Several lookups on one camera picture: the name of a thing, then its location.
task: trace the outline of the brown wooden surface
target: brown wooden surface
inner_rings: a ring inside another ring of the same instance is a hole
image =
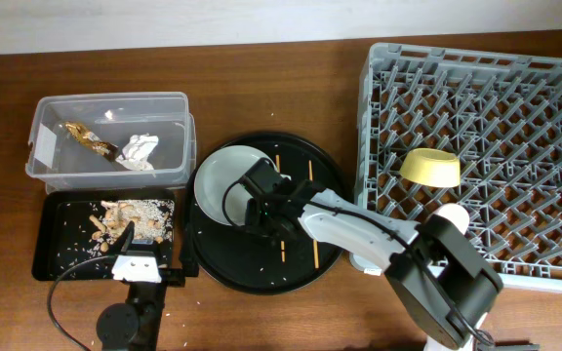
[[[322,146],[351,184],[359,73],[379,41],[562,57],[562,31],[0,57],[0,350],[73,349],[47,316],[49,284],[30,274],[45,191],[25,174],[24,163],[40,98],[185,92],[199,161],[243,133],[285,131]],[[114,282],[64,283],[56,314],[99,349],[97,316],[126,292]],[[235,292],[202,272],[185,289],[169,291],[166,312],[160,349],[187,342],[185,349],[200,350],[341,350],[425,340],[386,279],[358,273],[347,258],[315,284],[279,296]],[[484,327],[497,340],[562,350],[562,295],[505,290]]]

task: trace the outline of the black tray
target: black tray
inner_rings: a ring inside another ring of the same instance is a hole
[[[39,281],[53,281],[77,259],[80,263],[90,254],[86,250],[97,242],[89,242],[97,228],[88,220],[90,215],[104,213],[100,201],[163,200],[176,203],[175,194],[166,189],[128,189],[105,191],[59,191],[47,196],[43,205],[38,240],[31,274]],[[175,227],[175,212],[168,218]],[[173,258],[173,242],[166,240],[159,245],[159,264],[169,264]],[[111,262],[81,267],[75,278],[65,280],[111,279]]]
[[[311,160],[314,180],[333,189],[345,199],[349,194],[341,171],[321,148],[283,133],[255,133],[242,136],[221,147],[248,145],[264,152],[271,160],[280,156],[281,173],[294,180],[308,178]],[[183,211],[187,240],[201,266],[226,286],[245,293],[276,294],[301,288],[333,266],[342,249],[318,244],[319,269],[314,267],[313,241],[306,234],[285,242],[286,262],[281,260],[278,241],[262,240],[219,224],[205,216],[194,198],[194,179],[190,177]]]

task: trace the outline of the clear plastic bin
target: clear plastic bin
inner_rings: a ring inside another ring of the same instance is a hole
[[[158,136],[148,157],[153,171],[130,171],[80,144],[64,122],[81,122],[119,153],[131,135]],[[44,97],[29,134],[25,171],[47,192],[65,189],[184,187],[196,164],[194,120],[183,93]]]

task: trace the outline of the gray plastic crate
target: gray plastic crate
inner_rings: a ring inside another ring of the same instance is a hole
[[[457,202],[506,286],[562,293],[562,58],[375,44],[357,128],[358,205],[424,220]],[[402,179],[417,147],[457,154],[461,185]]]

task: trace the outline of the white wall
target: white wall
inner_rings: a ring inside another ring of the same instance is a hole
[[[559,28],[561,0],[0,0],[0,54]]]

